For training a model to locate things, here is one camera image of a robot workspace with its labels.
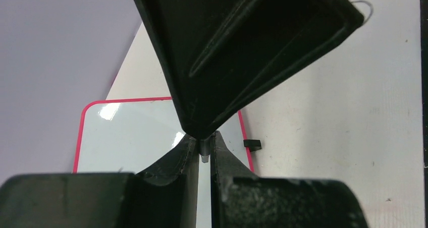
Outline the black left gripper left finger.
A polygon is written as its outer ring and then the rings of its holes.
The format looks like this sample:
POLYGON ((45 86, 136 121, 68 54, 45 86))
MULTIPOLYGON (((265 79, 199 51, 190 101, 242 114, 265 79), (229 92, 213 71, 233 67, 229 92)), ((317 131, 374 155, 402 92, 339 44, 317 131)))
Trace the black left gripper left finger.
POLYGON ((195 139, 139 173, 31 174, 1 186, 1 227, 195 227, 195 139))

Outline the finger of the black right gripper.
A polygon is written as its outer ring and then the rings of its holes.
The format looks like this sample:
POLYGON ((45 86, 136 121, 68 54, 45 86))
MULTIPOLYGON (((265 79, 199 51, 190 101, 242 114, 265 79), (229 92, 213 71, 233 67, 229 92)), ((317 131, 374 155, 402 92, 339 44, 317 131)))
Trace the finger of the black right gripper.
POLYGON ((133 0, 182 129, 206 139, 362 26, 349 0, 133 0))

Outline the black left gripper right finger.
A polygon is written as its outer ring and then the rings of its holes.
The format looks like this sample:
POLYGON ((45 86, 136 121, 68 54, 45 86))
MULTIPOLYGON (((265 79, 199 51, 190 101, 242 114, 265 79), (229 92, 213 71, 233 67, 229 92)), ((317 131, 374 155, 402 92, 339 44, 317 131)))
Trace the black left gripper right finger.
POLYGON ((213 227, 367 227, 353 192, 326 179, 262 178, 211 136, 213 227))

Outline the white blue whiteboard marker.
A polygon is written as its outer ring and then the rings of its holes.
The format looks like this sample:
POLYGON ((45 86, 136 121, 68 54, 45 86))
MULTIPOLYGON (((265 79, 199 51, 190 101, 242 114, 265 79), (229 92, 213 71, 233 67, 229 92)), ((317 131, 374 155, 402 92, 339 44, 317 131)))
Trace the white blue whiteboard marker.
POLYGON ((198 141, 198 151, 203 163, 208 163, 210 157, 211 137, 198 141))

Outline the pink framed whiteboard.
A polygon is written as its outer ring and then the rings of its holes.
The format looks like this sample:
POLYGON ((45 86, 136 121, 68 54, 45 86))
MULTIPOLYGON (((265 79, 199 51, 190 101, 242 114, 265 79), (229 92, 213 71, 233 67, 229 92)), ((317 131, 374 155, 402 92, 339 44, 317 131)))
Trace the pink framed whiteboard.
MULTIPOLYGON (((254 171, 241 111, 219 131, 227 148, 254 171)), ((81 114, 73 173, 140 172, 184 135, 171 97, 92 102, 81 114)), ((196 227, 211 227, 210 167, 199 163, 196 227)))

